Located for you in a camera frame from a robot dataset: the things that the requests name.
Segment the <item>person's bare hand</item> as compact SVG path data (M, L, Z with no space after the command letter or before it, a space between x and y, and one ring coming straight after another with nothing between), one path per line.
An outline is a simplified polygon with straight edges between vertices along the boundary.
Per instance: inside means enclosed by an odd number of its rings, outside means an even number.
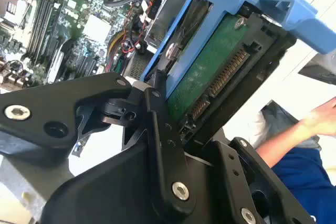
M335 97L313 109L301 124L311 135L335 135Z

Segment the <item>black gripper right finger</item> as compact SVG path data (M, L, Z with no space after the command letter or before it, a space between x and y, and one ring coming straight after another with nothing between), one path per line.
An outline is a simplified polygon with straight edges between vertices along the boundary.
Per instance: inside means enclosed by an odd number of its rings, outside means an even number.
M229 223L313 223L313 218L242 138L209 141L203 150L217 176Z

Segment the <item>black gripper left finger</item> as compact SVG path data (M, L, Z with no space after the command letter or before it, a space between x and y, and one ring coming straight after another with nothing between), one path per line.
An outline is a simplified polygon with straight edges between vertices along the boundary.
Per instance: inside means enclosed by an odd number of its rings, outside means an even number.
M82 136L125 128L125 150L144 144L154 211L187 217L195 207L182 144L165 101L116 73L1 95L1 153L42 167L63 162Z

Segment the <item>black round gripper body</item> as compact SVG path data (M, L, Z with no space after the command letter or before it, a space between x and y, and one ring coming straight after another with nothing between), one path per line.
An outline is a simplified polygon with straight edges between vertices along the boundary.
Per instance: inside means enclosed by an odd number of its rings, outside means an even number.
M63 183L44 206L41 223L166 223L154 211L144 144L132 147ZM224 223L211 182L213 166L185 155L196 197L182 223Z

